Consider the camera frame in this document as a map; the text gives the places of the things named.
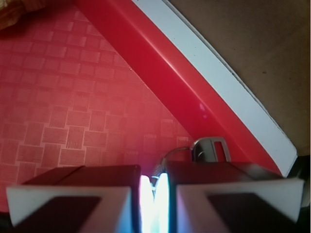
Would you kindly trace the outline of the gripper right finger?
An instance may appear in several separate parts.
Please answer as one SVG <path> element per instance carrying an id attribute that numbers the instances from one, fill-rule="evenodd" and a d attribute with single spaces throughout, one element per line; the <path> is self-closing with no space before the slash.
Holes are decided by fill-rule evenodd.
<path id="1" fill-rule="evenodd" d="M 171 233 L 299 233 L 304 181 L 251 163 L 167 164 Z"/>

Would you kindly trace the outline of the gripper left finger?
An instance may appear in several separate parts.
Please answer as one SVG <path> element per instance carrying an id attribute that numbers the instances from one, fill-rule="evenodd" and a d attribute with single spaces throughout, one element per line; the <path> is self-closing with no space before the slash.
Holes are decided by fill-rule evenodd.
<path id="1" fill-rule="evenodd" d="M 15 233 L 140 232 L 140 167 L 61 167 L 7 188 Z"/>

